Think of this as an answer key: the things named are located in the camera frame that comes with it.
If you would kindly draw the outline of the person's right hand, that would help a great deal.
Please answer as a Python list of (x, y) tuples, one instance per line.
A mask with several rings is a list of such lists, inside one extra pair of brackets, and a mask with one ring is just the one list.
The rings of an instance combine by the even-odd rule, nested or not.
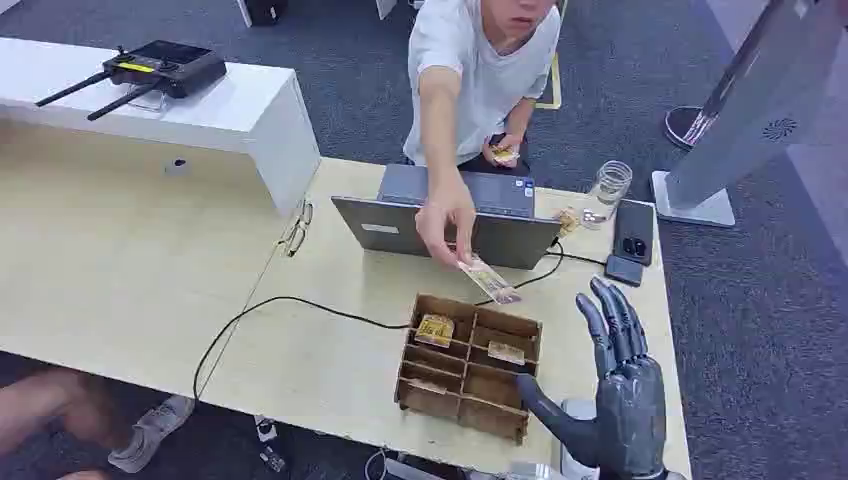
[(471, 262), (476, 211), (467, 187), (460, 183), (428, 192), (415, 216), (416, 230), (429, 254), (451, 267)]

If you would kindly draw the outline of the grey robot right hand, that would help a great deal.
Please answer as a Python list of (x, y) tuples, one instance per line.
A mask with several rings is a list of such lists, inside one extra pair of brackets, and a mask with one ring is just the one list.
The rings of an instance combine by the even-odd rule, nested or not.
[(601, 479), (668, 479), (664, 380), (649, 355), (640, 318), (616, 286), (597, 277), (587, 295), (575, 297), (593, 343), (597, 374), (596, 415), (578, 419), (557, 406), (529, 374), (516, 377), (522, 403), (578, 463)]

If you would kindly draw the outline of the person's left hand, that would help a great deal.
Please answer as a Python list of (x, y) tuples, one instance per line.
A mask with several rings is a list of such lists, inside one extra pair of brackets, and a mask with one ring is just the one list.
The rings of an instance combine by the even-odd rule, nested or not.
[(493, 135), (486, 139), (482, 148), (484, 159), (494, 167), (517, 168), (524, 159), (523, 136), (512, 133)]

